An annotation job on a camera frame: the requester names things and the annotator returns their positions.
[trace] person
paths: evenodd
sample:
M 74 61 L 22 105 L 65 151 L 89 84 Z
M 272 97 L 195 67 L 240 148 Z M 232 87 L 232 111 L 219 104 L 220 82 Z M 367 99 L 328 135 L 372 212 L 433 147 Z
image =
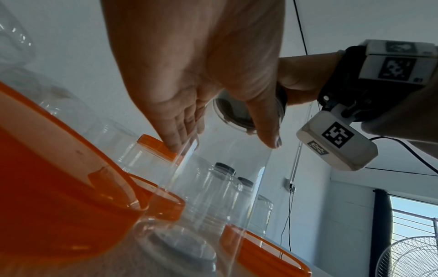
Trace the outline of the person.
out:
M 340 55 L 278 58 L 283 0 L 101 0 L 111 49 L 138 109 L 178 152 L 205 105 L 222 89 L 248 107 L 259 138 L 278 148 L 275 85 L 288 105 L 314 101 Z M 438 157 L 435 76 L 429 87 L 362 125 L 369 133 L 412 140 Z

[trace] human hand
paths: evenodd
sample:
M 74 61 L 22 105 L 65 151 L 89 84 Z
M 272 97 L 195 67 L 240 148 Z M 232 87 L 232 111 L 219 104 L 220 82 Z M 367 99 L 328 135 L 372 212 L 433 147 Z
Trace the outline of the human hand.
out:
M 275 86 L 284 0 L 101 0 L 128 93 L 178 152 L 221 89 L 244 101 L 257 134 L 281 145 Z
M 278 82 L 287 94 L 287 104 L 312 102 L 339 63 L 338 53 L 281 58 Z

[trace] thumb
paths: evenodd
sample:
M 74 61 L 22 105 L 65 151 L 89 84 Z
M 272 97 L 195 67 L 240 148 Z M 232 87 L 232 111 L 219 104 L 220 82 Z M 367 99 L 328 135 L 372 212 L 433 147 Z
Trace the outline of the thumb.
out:
M 282 145 L 275 90 L 276 82 L 272 82 L 256 97 L 245 101 L 258 137 L 270 148 Z

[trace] fan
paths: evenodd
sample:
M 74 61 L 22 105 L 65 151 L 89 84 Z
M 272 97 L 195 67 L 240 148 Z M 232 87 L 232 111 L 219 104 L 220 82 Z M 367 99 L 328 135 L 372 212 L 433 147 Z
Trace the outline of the fan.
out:
M 438 277 L 438 238 L 400 240 L 380 256 L 376 277 Z

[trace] curtain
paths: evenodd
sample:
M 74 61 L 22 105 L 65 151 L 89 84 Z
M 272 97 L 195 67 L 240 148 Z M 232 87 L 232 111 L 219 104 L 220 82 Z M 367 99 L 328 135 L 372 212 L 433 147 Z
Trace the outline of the curtain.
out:
M 391 245 L 392 239 L 392 206 L 388 193 L 381 189 L 374 190 L 373 230 L 371 237 L 371 257 L 369 277 L 375 277 L 380 256 Z M 380 274 L 386 277 L 388 270 L 383 269 Z

